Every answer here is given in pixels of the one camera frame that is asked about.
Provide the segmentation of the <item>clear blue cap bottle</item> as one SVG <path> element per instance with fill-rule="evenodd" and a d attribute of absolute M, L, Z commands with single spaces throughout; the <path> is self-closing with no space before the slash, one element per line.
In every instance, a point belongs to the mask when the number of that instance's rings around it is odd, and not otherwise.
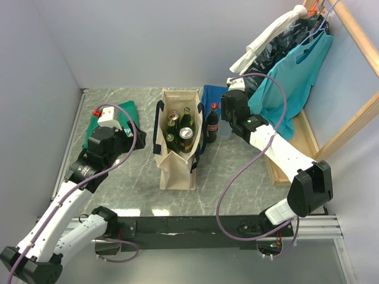
<path fill-rule="evenodd" d="M 227 141 L 232 134 L 232 128 L 230 124 L 225 120 L 219 121 L 218 137 L 221 141 Z"/>

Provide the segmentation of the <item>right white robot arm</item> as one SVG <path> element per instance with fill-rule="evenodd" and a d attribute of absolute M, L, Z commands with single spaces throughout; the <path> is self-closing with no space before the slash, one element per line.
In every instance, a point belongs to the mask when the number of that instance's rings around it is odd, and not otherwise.
<path fill-rule="evenodd" d="M 330 166 L 301 153 L 260 115 L 252 115 L 244 91 L 228 91 L 221 97 L 221 118 L 229 122 L 236 135 L 264 152 L 291 182 L 287 197 L 264 211 L 265 217 L 259 222 L 263 234 L 274 235 L 284 221 L 306 217 L 332 200 Z"/>

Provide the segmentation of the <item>beige canvas tote bag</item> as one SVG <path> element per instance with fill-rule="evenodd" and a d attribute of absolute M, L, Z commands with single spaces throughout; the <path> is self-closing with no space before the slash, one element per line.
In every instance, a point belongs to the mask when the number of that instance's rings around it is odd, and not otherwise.
<path fill-rule="evenodd" d="M 186 152 L 175 153 L 166 143 L 169 114 L 175 111 L 182 118 L 186 107 L 189 108 L 195 125 L 194 135 L 190 138 L 192 147 Z M 196 168 L 200 163 L 200 156 L 205 152 L 206 138 L 205 109 L 200 102 L 198 91 L 164 90 L 162 99 L 156 104 L 153 131 L 153 154 L 157 167 L 161 170 L 159 186 L 161 190 L 196 189 Z"/>

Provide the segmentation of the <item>silver top can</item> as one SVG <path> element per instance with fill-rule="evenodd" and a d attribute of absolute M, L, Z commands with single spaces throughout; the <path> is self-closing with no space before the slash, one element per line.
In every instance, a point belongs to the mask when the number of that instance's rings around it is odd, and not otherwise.
<path fill-rule="evenodd" d="M 190 153 L 193 147 L 193 130 L 189 127 L 183 127 L 179 131 L 180 149 L 183 153 Z"/>

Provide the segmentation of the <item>red cap cola bottle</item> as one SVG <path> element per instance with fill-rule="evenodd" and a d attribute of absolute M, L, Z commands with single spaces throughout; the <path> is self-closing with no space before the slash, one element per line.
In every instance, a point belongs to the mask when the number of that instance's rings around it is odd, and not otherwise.
<path fill-rule="evenodd" d="M 207 142 L 213 143 L 217 138 L 217 131 L 219 127 L 219 117 L 218 117 L 218 104 L 211 104 L 211 111 L 207 116 Z"/>

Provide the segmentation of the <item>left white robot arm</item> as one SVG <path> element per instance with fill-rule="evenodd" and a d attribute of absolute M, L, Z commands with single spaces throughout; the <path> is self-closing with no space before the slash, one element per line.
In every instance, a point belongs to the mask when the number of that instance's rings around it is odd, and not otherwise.
<path fill-rule="evenodd" d="M 146 145 L 146 133 L 133 123 L 128 136 L 123 128 L 98 126 L 88 138 L 77 160 L 66 172 L 59 192 L 35 227 L 15 247 L 1 252 L 1 262 L 9 271 L 11 283 L 17 277 L 26 283 L 56 283 L 64 265 L 91 240 L 118 237 L 117 214 L 103 206 L 68 234 L 64 230 L 75 212 L 90 200 L 108 173 L 117 167 L 122 154 Z"/>

